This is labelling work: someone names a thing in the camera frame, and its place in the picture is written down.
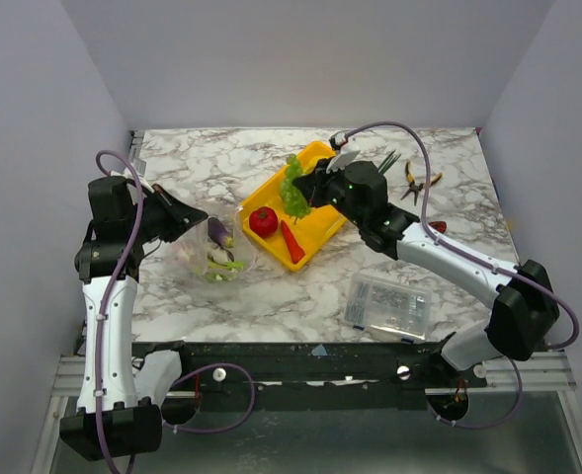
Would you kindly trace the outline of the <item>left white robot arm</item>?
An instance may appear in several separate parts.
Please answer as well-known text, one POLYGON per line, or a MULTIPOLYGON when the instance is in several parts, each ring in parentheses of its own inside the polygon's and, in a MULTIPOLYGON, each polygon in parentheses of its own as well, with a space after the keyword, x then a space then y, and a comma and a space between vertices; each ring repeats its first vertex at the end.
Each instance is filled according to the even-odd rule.
POLYGON ((85 367, 60 437, 88 461, 157 450, 166 395, 194 375, 182 343, 152 344, 134 370, 132 310, 144 245, 173 243, 208 216, 158 184, 133 185, 123 176, 89 184, 92 218, 74 258, 86 306, 85 367))

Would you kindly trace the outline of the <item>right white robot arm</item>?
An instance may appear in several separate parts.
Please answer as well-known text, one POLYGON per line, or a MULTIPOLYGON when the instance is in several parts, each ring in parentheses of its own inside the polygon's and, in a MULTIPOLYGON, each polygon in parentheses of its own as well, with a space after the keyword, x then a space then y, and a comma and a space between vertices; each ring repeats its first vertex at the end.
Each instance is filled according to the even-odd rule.
POLYGON ((386 178, 372 162, 335 172, 329 163, 319 160, 310 174, 292 182, 311 206, 333 206, 372 250, 448 280, 490 311, 488 320, 442 341, 440 355, 428 365, 436 384, 452 386, 484 360, 532 356, 559 317, 541 264, 516 267, 425 229, 417 215, 389 201, 386 178))

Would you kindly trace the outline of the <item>red tomato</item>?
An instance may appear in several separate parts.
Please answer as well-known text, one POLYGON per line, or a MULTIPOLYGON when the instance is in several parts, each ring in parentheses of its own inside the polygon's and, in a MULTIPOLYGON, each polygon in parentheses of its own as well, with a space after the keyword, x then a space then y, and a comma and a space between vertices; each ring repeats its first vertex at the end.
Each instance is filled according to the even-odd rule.
POLYGON ((249 228, 261 238, 272 236, 278 227, 279 219, 270 207, 261 206, 249 216, 249 228))

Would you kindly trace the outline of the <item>red chili pepper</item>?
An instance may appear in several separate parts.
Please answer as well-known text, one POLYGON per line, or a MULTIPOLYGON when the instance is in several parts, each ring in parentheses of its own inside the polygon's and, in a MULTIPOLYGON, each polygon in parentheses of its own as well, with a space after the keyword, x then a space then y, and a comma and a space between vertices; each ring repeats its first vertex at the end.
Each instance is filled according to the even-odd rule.
POLYGON ((287 225, 285 221, 281 222, 281 229, 283 238, 285 240, 287 249, 291 257, 291 262, 295 265, 304 258, 305 252, 296 241, 294 235, 291 232, 290 227, 287 225))

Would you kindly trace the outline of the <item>celery stalk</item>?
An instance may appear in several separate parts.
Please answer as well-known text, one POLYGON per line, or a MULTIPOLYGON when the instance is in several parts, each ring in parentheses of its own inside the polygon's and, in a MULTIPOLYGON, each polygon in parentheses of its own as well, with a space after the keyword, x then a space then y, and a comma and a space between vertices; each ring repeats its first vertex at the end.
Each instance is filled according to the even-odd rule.
POLYGON ((238 275, 243 273, 245 266, 242 262, 229 262, 227 264, 219 264, 212 260, 208 260, 207 269, 203 273, 203 278, 207 281, 232 281, 238 278, 238 275))

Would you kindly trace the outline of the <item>purple eggplant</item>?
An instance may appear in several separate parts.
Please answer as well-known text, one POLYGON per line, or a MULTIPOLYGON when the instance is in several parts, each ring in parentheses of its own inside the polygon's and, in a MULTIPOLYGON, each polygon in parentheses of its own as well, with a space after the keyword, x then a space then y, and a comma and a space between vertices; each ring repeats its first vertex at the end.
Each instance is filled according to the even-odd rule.
POLYGON ((216 217, 209 217, 208 223, 208 238, 216 245, 228 249, 234 245, 233 235, 224 224, 216 217))

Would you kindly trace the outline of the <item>green lettuce leaf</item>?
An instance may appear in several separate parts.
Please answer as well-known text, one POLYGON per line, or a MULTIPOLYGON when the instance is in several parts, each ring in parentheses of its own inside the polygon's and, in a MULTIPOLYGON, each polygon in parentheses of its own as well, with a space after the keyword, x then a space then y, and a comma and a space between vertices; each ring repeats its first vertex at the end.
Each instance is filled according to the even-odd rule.
POLYGON ((280 187, 280 197, 284 212, 293 219, 294 223, 305 218, 311 212, 306 198, 293 183, 296 178, 303 175, 304 171, 297 156, 290 155, 287 158, 287 167, 280 187))

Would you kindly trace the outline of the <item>clear zip top bag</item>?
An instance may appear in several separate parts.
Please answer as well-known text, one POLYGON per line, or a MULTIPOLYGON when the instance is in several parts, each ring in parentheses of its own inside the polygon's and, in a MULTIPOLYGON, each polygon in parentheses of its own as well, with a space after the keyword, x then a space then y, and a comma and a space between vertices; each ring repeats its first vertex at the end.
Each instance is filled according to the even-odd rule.
POLYGON ((239 209, 204 202, 208 218, 187 231, 167 251, 174 277, 191 283, 226 283, 251 270, 255 251, 238 222, 239 209))

